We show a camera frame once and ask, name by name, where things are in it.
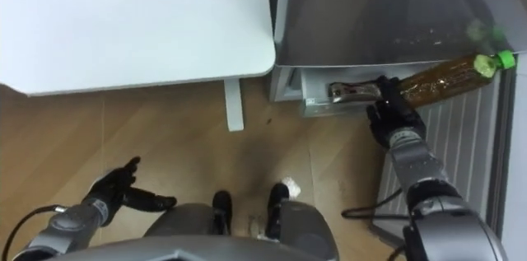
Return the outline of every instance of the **gray surface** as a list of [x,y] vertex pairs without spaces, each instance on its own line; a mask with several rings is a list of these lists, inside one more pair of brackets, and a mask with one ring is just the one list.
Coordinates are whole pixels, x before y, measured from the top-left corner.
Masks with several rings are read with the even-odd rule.
[[501,239],[511,261],[525,260],[525,228],[527,227],[527,192],[525,191],[525,175],[527,174],[527,146],[525,133],[527,133],[527,99],[522,95],[527,91],[527,71],[518,70],[516,78],[516,95],[514,116],[511,133],[511,149],[508,163],[506,184],[505,211]]
[[[427,124],[427,141],[437,158],[443,160],[448,176],[469,205],[484,219],[492,166],[499,78],[477,91],[420,109]],[[393,166],[386,164],[378,199],[399,188]],[[399,197],[378,213],[408,214]],[[405,221],[374,221],[374,225],[398,237]]]
[[305,203],[286,201],[280,208],[280,243],[323,260],[338,260],[338,250],[328,223]]
[[57,261],[322,261],[285,245],[219,235],[152,236],[66,254]]
[[[342,66],[527,50],[527,0],[277,0],[277,64]],[[483,32],[471,40],[468,28]],[[492,35],[492,29],[504,35]]]

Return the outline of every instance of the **wooden floor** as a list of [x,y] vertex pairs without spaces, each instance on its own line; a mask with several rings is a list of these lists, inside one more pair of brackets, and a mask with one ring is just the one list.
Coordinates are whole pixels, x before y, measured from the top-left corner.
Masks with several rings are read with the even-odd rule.
[[[303,119],[299,103],[271,104],[264,80],[242,82],[245,130],[226,128],[222,82],[25,98],[2,90],[0,241],[35,207],[74,204],[103,170],[141,156],[136,185],[210,203],[216,190],[234,198],[235,235],[265,221],[270,187],[292,177],[298,200],[326,217],[342,260],[384,260],[391,248],[365,222],[345,221],[346,207],[375,201],[382,152],[366,118]],[[140,237],[158,214],[122,208],[92,245]],[[26,224],[18,251],[47,216]]]

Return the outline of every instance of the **cable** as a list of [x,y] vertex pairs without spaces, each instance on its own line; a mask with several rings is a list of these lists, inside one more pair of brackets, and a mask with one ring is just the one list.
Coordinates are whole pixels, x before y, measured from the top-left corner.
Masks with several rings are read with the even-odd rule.
[[388,204],[392,200],[396,199],[402,192],[403,190],[399,188],[389,197],[385,198],[379,203],[376,203],[375,205],[372,205],[370,207],[349,208],[349,209],[343,210],[343,212],[341,212],[340,215],[344,219],[350,219],[350,220],[409,220],[410,218],[408,216],[403,216],[403,215],[395,215],[395,214],[380,214],[380,215],[377,214],[376,215],[376,214],[364,213],[364,212],[374,212],[377,208],[382,207],[385,204]]
[[401,255],[406,250],[406,246],[401,245],[395,249],[392,254],[389,255],[388,261],[395,261],[399,255]]
[[16,233],[20,230],[22,225],[26,223],[27,220],[31,219],[34,215],[38,215],[43,212],[64,212],[66,210],[66,207],[63,207],[58,204],[46,206],[46,207],[39,207],[36,208],[33,212],[30,212],[29,214],[25,215],[13,228],[9,236],[7,237],[6,245],[3,247],[2,251],[2,261],[7,261],[7,256],[9,255],[9,249],[11,248],[11,244],[13,240],[15,239]]

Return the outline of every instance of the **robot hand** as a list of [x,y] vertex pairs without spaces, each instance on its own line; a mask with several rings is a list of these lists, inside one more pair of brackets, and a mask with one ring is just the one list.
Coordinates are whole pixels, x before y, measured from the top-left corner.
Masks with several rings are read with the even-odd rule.
[[101,207],[101,211],[105,213],[102,226],[108,226],[123,205],[125,191],[135,183],[134,174],[138,170],[140,160],[140,157],[134,157],[125,166],[111,170],[97,179],[82,200],[84,203],[98,204]]
[[381,76],[376,82],[383,100],[366,108],[371,122],[370,129],[376,141],[382,147],[389,148],[389,140],[393,133],[403,128],[412,129],[424,138],[427,128],[421,116],[401,96],[397,88],[399,79]]
[[174,197],[159,196],[146,190],[131,187],[135,183],[135,172],[140,157],[134,157],[123,167],[109,171],[91,186],[84,203],[102,202],[100,206],[107,211],[102,226],[108,226],[115,213],[124,205],[142,212],[163,212],[176,205]]

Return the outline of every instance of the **refrigerator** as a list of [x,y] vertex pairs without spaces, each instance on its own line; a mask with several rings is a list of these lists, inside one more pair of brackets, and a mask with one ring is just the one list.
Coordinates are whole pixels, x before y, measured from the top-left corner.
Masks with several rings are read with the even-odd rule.
[[[523,247],[518,244],[523,231],[514,223],[527,225],[526,220],[517,218],[519,209],[527,208],[527,196],[520,191],[521,171],[527,175],[527,166],[519,159],[527,154],[519,142],[524,137],[519,128],[527,129],[520,117],[527,110],[527,101],[518,101],[521,91],[516,87],[527,87],[523,77],[527,74],[523,68],[527,64],[523,56],[527,50],[527,0],[271,3],[277,66],[299,68],[306,74],[342,75],[341,71],[349,69],[357,75],[356,71],[372,68],[382,73],[386,68],[405,69],[503,49],[517,54],[518,68],[502,72],[491,85],[421,108],[419,113],[427,124],[427,141],[445,162],[451,181],[503,239],[509,258],[522,259]],[[393,166],[384,165],[378,201],[398,188]],[[376,212],[407,214],[406,208],[399,196]],[[407,224],[373,221],[371,230],[382,240],[400,245]]]

